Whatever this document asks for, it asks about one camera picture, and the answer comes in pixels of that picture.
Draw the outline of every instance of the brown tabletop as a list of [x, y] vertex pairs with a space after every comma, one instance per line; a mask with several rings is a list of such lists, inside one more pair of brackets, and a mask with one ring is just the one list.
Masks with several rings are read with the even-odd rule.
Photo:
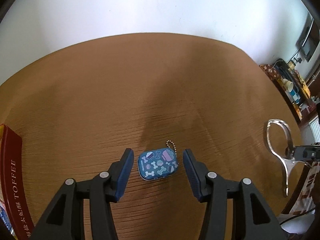
[[[22, 170], [36, 223], [67, 178], [91, 179], [125, 148], [135, 163], [124, 197], [112, 205], [119, 239], [198, 239], [205, 204], [193, 197], [182, 151], [225, 179], [251, 178], [279, 214], [281, 166], [265, 149], [264, 122], [298, 126], [281, 94], [243, 51], [195, 36], [144, 33], [87, 41], [25, 67], [0, 87], [0, 122], [23, 140]], [[284, 134], [271, 128], [276, 150]], [[171, 177], [140, 178], [136, 160], [175, 142], [180, 162]], [[291, 174], [290, 190], [302, 166]], [[88, 202], [85, 230], [90, 236]], [[232, 212], [228, 210], [227, 236]]]

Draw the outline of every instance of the cluttered table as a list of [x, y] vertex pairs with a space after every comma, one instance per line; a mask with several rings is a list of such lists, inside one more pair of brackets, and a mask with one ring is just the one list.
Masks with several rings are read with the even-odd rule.
[[[87, 41], [16, 73], [1, 85], [0, 100], [0, 123], [22, 137], [23, 184], [34, 223], [66, 178], [91, 179], [127, 147], [134, 150], [134, 166], [124, 197], [111, 206], [119, 239], [198, 239], [205, 204], [192, 195], [182, 165], [185, 148], [225, 179], [251, 178], [276, 215], [289, 199], [262, 132], [268, 119], [283, 119], [298, 145], [297, 123], [273, 83], [233, 45], [168, 33]], [[178, 171], [143, 180], [139, 154], [164, 148], [166, 140], [177, 147]], [[284, 153], [281, 128], [272, 128], [271, 140]], [[292, 190], [301, 170], [297, 165], [291, 174]], [[88, 202], [84, 220], [91, 239]], [[227, 221], [230, 238], [230, 209]]]

